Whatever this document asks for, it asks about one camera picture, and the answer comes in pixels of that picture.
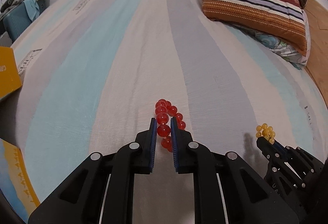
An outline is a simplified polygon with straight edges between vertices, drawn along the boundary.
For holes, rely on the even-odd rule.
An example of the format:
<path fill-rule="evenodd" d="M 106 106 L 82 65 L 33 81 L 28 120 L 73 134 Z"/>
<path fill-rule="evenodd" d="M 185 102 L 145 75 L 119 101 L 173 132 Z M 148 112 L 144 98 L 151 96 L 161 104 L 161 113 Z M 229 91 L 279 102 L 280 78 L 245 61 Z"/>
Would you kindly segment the striped red orange pillow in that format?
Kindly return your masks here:
<path fill-rule="evenodd" d="M 305 19 L 298 0 L 202 0 L 202 10 L 211 20 L 273 35 L 306 55 Z"/>

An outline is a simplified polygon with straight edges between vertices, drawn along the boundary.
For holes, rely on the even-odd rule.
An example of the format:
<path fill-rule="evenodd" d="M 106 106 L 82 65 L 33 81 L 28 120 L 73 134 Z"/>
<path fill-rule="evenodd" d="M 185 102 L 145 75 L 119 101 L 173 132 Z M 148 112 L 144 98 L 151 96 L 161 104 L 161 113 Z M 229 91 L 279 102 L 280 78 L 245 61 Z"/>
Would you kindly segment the teal suitcase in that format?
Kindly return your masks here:
<path fill-rule="evenodd" d="M 12 42 L 44 12 L 47 5 L 45 0 L 23 0 L 7 12 L 3 18 L 3 25 Z"/>

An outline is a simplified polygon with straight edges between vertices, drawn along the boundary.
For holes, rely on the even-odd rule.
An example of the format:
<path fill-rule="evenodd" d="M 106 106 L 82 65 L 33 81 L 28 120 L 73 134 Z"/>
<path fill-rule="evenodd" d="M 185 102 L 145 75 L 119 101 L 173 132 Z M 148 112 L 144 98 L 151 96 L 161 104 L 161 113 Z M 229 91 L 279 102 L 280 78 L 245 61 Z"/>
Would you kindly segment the floral light pillow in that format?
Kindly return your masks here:
<path fill-rule="evenodd" d="M 302 69 L 308 63 L 311 50 L 311 37 L 308 16 L 305 10 L 302 10 L 302 14 L 305 21 L 305 32 L 306 32 L 306 44 L 307 51 L 306 56 L 302 56 L 292 45 L 283 41 L 282 39 L 269 35 L 248 27 L 234 24 L 234 27 L 240 29 L 243 33 L 250 35 L 252 38 L 263 44 L 266 48 L 270 49 L 271 52 L 282 57 L 285 61 L 291 63 L 296 69 Z"/>

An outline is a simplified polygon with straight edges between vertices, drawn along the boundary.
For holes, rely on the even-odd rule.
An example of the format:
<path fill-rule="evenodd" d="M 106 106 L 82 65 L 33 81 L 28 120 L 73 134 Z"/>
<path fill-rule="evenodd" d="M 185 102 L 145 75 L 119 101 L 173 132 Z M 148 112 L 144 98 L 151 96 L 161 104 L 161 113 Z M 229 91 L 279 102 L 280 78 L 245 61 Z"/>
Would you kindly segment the yellow cardboard box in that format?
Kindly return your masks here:
<path fill-rule="evenodd" d="M 0 47 L 0 99 L 22 87 L 13 49 Z"/>

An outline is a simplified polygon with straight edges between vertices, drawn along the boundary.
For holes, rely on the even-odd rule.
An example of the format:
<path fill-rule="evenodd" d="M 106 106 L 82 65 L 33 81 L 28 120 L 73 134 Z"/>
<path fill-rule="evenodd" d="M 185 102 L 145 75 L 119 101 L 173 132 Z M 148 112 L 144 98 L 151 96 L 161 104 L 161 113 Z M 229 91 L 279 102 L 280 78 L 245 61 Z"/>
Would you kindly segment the striped pastel bed sheet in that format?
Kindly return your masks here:
<path fill-rule="evenodd" d="M 264 137 L 327 159 L 327 107 L 305 69 L 201 0 L 59 0 L 13 43 L 22 87 L 1 105 L 40 204 L 93 152 L 110 155 L 157 121 L 153 171 L 136 174 L 132 223 L 195 223 L 192 174 L 176 172 L 171 118 L 263 179 Z"/>

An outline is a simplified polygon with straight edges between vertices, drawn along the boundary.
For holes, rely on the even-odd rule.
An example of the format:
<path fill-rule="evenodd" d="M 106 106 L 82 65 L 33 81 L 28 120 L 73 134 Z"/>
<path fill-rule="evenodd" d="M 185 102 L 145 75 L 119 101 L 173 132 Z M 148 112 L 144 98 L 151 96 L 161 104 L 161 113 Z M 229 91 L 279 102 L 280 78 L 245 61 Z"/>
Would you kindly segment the wooden headboard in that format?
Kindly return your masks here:
<path fill-rule="evenodd" d="M 311 50 L 305 70 L 318 87 L 325 104 L 328 98 L 328 11 L 316 0 L 307 0 Z"/>

